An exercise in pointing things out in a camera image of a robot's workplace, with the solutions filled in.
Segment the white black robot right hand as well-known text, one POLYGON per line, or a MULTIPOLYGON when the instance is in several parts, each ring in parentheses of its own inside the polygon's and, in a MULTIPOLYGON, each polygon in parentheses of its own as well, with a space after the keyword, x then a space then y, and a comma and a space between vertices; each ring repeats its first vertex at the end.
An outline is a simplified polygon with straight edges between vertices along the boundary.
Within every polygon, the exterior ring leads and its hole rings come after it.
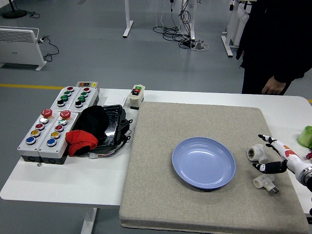
POLYGON ((258 136, 268 142, 266 146, 273 148, 281 157, 281 161, 269 162, 265 164, 253 163, 253 166, 258 171, 264 174, 279 174, 286 172, 286 170, 289 169, 296 175, 310 166, 281 141, 267 135, 258 136))

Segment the person's left hand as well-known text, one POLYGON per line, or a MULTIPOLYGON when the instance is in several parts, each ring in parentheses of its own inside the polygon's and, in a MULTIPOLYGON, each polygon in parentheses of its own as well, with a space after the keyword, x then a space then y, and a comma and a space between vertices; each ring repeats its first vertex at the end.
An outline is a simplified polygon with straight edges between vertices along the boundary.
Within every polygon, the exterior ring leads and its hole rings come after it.
POLYGON ((261 94, 279 95, 285 87, 286 83, 277 81, 273 76, 267 81, 261 91, 261 94))

